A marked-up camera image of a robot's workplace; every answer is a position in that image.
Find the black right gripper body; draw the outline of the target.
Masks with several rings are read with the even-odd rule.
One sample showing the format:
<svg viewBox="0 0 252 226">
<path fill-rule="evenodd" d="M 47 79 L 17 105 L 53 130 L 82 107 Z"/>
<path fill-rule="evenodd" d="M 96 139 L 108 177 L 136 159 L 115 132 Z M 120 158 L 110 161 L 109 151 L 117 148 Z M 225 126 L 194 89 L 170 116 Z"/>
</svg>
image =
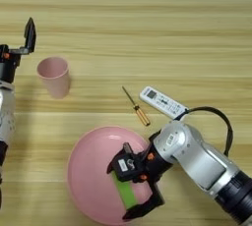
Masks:
<svg viewBox="0 0 252 226">
<path fill-rule="evenodd" d="M 172 167 L 158 153 L 158 150 L 151 143 L 149 147 L 135 155 L 137 174 L 133 178 L 134 183 L 147 182 L 152 190 L 150 201 L 154 204 L 164 204 L 162 195 L 158 189 L 158 181 L 162 174 Z"/>
</svg>

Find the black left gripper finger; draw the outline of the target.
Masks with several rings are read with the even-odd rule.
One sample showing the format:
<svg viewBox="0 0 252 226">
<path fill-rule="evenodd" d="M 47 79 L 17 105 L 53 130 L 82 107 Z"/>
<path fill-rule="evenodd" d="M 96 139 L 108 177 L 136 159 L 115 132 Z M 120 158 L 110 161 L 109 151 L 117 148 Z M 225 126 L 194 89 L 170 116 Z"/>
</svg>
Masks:
<svg viewBox="0 0 252 226">
<path fill-rule="evenodd" d="M 29 18 L 26 27 L 24 37 L 26 39 L 25 48 L 29 53 L 34 52 L 35 41 L 36 41 L 36 31 L 35 24 L 32 18 Z"/>
</svg>

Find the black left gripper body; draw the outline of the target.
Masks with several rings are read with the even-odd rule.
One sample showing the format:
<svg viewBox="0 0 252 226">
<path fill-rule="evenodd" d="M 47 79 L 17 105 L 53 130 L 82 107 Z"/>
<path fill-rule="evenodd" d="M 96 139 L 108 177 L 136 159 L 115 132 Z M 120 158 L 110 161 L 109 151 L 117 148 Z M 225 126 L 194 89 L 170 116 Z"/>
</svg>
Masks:
<svg viewBox="0 0 252 226">
<path fill-rule="evenodd" d="M 7 44 L 0 45 L 0 81 L 12 83 L 16 69 L 20 65 L 21 57 L 30 51 L 25 47 L 10 49 Z"/>
</svg>

